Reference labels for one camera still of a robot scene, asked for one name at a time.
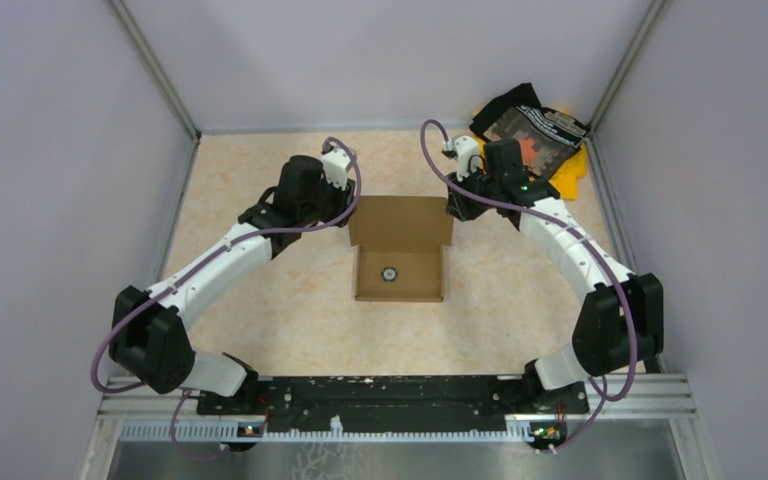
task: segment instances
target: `beige table surface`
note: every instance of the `beige table surface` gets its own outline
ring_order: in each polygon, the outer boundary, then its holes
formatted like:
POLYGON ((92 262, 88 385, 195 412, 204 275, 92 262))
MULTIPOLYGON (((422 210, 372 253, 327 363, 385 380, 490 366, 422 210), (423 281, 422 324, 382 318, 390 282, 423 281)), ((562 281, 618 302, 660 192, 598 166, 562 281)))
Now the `beige table surface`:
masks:
MULTIPOLYGON (((356 149, 365 195, 446 195, 416 131, 335 133, 356 149)), ((202 138, 167 275, 220 238, 277 183, 294 154, 317 156, 325 133, 202 138)), ((439 142, 435 134, 434 145, 439 142)), ((444 172, 454 162, 438 155, 444 172)), ((576 219, 610 251, 589 177, 570 201, 576 219)), ((495 212, 455 222, 443 303, 352 298, 347 229, 306 234, 230 288, 190 332, 261 375, 518 373, 569 341, 579 305, 545 254, 495 212)))

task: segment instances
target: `gray floor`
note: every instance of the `gray floor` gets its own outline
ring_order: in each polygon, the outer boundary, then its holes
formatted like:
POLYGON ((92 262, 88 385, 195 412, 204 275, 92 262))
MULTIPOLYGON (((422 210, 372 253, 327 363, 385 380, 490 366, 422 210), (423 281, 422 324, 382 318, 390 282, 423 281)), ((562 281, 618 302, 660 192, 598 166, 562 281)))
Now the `gray floor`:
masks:
MULTIPOLYGON (((186 444, 198 453, 216 446, 186 444)), ((168 442, 121 442, 111 479, 682 478, 666 421, 597 422, 558 456, 516 444, 264 444, 198 463, 168 442)))

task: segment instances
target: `box flap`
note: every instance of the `box flap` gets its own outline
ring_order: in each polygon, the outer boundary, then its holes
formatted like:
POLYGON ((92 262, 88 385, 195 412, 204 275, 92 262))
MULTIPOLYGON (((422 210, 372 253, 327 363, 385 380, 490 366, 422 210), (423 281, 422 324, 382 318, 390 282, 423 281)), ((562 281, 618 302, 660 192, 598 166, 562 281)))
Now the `box flap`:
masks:
POLYGON ((363 251, 432 253, 452 243, 453 220, 442 197, 362 196, 349 237, 363 251))

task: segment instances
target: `cardboard box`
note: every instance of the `cardboard box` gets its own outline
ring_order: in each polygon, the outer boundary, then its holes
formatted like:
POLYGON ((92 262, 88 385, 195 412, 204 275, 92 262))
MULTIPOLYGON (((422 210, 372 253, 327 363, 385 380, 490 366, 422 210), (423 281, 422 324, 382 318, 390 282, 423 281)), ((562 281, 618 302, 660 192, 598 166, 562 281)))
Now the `cardboard box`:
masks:
POLYGON ((349 221, 355 299, 442 302, 453 220, 445 198, 361 197, 349 221))

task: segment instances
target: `white wall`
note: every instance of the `white wall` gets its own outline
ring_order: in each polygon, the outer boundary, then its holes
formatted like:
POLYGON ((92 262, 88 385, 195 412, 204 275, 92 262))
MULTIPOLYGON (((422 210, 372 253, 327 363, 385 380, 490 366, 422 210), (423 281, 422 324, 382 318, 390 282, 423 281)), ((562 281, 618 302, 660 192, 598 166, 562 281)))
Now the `white wall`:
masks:
POLYGON ((127 3, 211 132, 462 125, 524 81, 588 120, 650 2, 127 3))
POLYGON ((768 2, 676 2, 597 138, 723 477, 768 478, 768 2))
POLYGON ((90 357, 153 278, 188 148, 104 2, 0 1, 0 478, 77 473, 90 357))

